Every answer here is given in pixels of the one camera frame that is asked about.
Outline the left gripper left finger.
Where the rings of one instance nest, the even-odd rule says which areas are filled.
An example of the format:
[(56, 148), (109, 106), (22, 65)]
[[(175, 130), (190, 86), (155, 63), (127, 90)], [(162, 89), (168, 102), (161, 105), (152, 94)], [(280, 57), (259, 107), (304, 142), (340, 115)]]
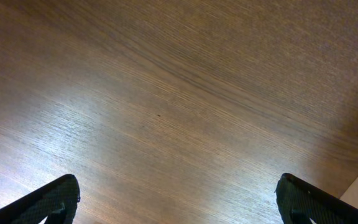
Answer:
[(72, 224), (80, 187), (73, 174), (63, 175), (0, 209), (0, 224)]

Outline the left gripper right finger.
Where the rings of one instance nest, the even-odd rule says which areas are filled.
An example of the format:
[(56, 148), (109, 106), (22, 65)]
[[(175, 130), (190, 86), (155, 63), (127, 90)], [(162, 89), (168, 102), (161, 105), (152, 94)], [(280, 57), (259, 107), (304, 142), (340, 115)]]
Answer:
[(358, 209), (290, 174), (282, 174), (275, 190), (284, 224), (358, 223)]

